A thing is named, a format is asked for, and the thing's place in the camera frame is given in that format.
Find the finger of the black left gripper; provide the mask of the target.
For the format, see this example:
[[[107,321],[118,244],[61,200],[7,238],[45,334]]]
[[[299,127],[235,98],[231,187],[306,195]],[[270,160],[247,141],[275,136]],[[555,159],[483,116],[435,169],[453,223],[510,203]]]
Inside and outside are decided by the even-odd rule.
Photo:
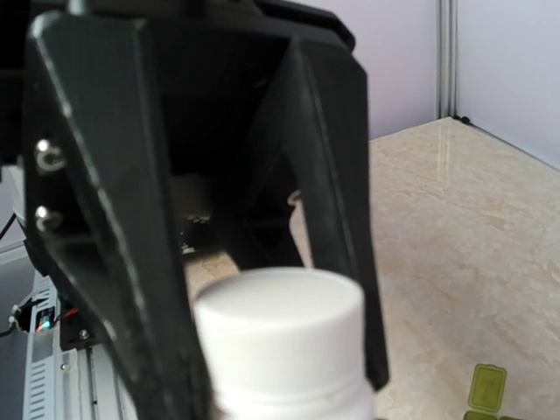
[[[293,39],[255,112],[248,143],[260,155],[287,158],[316,268],[362,288],[367,378],[383,389],[389,361],[371,233],[365,71],[345,48]]]

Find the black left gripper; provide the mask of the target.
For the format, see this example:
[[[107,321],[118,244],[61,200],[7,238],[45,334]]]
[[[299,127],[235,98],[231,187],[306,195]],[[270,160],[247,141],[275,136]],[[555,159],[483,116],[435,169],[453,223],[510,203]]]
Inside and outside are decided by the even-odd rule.
[[[142,419],[211,412],[176,220],[208,221],[243,270],[302,262],[294,172],[248,140],[293,39],[354,57],[339,17],[290,1],[1,4],[1,166],[24,175],[26,249]]]

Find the small white pill bottle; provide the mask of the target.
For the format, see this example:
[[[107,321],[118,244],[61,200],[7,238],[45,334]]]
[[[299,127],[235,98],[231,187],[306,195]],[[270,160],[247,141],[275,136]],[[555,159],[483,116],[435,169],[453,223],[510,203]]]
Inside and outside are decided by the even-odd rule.
[[[193,315],[216,419],[372,419],[364,295],[351,279],[256,269],[208,285]]]

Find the green pill organizer box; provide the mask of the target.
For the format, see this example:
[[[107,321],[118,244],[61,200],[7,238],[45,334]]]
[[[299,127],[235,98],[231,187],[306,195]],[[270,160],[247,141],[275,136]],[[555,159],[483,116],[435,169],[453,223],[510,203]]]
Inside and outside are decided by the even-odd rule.
[[[464,419],[529,419],[522,407],[521,371],[496,363],[478,363],[472,370]]]

